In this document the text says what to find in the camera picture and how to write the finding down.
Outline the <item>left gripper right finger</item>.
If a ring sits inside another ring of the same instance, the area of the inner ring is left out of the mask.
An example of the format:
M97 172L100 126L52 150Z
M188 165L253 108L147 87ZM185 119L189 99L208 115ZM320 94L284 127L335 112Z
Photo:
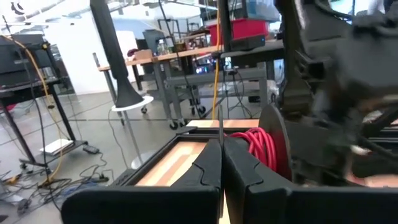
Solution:
M398 224L398 189L301 187L224 140L223 180L231 224Z

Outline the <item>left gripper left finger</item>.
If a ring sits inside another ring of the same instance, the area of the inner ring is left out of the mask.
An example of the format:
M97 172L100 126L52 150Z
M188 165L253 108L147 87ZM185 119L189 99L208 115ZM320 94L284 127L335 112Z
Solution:
M63 224L219 224L222 149L211 139L170 187L97 187L64 201Z

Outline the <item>black spool with white labels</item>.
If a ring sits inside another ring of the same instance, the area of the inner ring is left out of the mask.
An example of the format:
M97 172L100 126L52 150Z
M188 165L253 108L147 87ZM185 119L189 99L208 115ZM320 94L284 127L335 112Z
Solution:
M263 108L256 126L241 126L230 133L226 132L227 122L221 113L218 118L223 162L230 176L256 183L261 179L260 171L265 170L293 180L287 127L274 105Z

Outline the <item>black floor vent grille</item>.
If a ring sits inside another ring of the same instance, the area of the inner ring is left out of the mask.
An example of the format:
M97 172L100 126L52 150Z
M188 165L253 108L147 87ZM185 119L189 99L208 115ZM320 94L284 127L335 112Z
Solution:
M128 180L136 173L135 169L126 169L122 174L120 174L110 186L120 186L128 182Z

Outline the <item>white flat pad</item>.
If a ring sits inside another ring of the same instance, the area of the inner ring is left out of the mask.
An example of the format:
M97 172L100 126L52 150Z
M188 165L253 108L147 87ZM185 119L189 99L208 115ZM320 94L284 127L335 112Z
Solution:
M72 140L68 140L68 139L58 139L48 145L46 145L45 147L39 149L39 151L41 153L46 153L49 155L56 155L58 154L60 151L62 151L63 149L65 149L67 146L71 145L73 143Z

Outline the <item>black electronics box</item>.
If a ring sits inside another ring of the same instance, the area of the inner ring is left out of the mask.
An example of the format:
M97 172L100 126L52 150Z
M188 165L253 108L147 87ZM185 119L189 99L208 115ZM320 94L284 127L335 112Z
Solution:
M248 51L265 45L266 37L263 34L233 39L230 42L231 51Z

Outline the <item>red plastic tote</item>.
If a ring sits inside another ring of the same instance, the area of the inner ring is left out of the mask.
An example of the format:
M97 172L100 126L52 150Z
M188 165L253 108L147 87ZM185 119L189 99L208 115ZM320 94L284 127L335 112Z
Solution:
M216 30L216 24L209 25L206 28L210 31L211 45L223 44L223 35L220 27L219 31ZM242 39L255 35L263 35L264 37L268 35L268 24L266 21L246 18L232 21L233 39Z

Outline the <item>grey metal desk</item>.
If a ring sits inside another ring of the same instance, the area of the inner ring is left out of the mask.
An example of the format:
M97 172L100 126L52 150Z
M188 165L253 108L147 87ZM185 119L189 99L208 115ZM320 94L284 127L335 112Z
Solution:
M164 72L166 74L166 79L164 80L166 84L166 95L168 101L172 102L174 111L175 109L180 109L177 110L177 112L180 112L182 115L180 100L182 100L183 97L177 93L178 86L188 86L185 90L187 98L191 98L192 101L196 101L197 99L200 99L201 96L193 94L190 89L192 86L212 83L213 86L216 87L218 83L233 82L235 80L257 80L259 82L259 91L257 95L260 96L261 106L265 107L275 100L275 98L269 93L269 82L273 79L275 74L274 61L284 57L284 46L281 40L267 41L264 46L257 47L249 51L227 52L225 54L221 54L222 59L226 57L235 58L239 61L251 58L257 63L263 63L264 66L256 68L231 69L225 72L210 72L204 75L182 75L173 77L170 64L168 62L164 63Z

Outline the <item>cardboard box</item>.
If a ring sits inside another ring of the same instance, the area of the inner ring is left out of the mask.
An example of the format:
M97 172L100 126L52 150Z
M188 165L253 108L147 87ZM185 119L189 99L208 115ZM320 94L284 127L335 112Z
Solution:
M136 60L151 59L153 57L153 53L151 49L137 50L134 52L134 57Z

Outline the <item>wood-topped work table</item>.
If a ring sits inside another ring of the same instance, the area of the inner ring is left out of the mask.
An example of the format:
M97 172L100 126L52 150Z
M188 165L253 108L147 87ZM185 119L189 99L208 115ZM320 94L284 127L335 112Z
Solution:
M124 65L127 67L150 63L154 66L154 69L155 68L158 69L154 72L154 76L155 76L155 79L157 80L158 84L160 84L160 87L158 87L158 88L159 88L160 98L163 100L163 106L164 106L164 110L165 110L165 113L167 116L167 121L169 122L170 127L172 129L177 129L180 126L182 127L182 126L187 125L187 122L184 120L184 118L182 118L182 115L180 114L180 112L177 112L177 110L180 110L180 109L175 109L175 111L176 111L176 114L179 114L178 116L180 116L181 118L177 118L177 119L172 118L169 101L168 101L167 95L166 95L167 94L166 89L165 89L166 84L161 79L160 64L163 62L169 62L173 59L182 59L182 57L196 56L196 55L200 55L200 54L208 55L208 54L211 54L214 52L219 52L219 51L220 50L217 49L217 46L211 46L211 47L204 47L204 48L199 48L199 49L186 50L186 51L177 52L177 53L165 54L165 55L160 55L160 56L150 56L150 57L147 57L144 59L136 59L135 57L129 57L129 58L123 58L123 59L124 59ZM109 76L109 71L111 70L110 62L109 62L109 65L107 65L107 66L98 67L98 70L100 72L103 72L105 77L107 78L109 91L111 92L113 101L116 104L118 95L116 96L116 92L113 88L113 84L110 81L110 76ZM152 96L151 97L149 95L143 96L143 102L139 102L135 105L128 106L128 107L121 108L121 109L118 109L116 106L112 106L111 111L117 112L117 114L119 116L122 116L121 113L124 113L127 110L132 110L132 109L141 108L141 107L146 108L146 105L149 104L153 100L154 100L154 97L152 97Z

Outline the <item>black monitor on cart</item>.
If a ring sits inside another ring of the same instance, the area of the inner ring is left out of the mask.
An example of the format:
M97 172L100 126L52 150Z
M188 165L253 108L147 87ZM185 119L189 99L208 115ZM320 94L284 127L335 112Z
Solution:
M19 160L23 169L27 165L47 168L49 163L59 161L65 154L88 145L87 141L76 139L55 91L55 86L64 81L50 44L41 35L0 35L0 110L25 152L26 158ZM36 99L40 97L46 99L49 110L55 108L58 111L67 131L67 139L73 141L54 156L46 153L37 156L32 154L7 108L29 100L36 104Z

